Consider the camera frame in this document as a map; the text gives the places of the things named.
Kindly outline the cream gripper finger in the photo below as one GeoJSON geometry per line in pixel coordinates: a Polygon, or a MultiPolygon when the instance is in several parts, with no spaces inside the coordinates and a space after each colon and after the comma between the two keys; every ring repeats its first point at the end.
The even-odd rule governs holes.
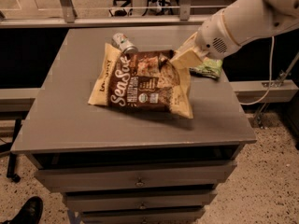
{"type": "Polygon", "coordinates": [[[203,63],[202,59],[193,49],[187,49],[185,51],[176,51],[173,58],[170,59],[170,63],[177,69],[196,67],[203,63]]]}

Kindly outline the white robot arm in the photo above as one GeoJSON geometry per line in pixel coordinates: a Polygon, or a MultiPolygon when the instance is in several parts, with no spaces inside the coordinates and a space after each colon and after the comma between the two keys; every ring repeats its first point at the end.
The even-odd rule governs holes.
{"type": "Polygon", "coordinates": [[[299,27],[299,0],[236,0],[209,17],[175,52],[178,69],[222,60],[248,43],[299,27]]]}

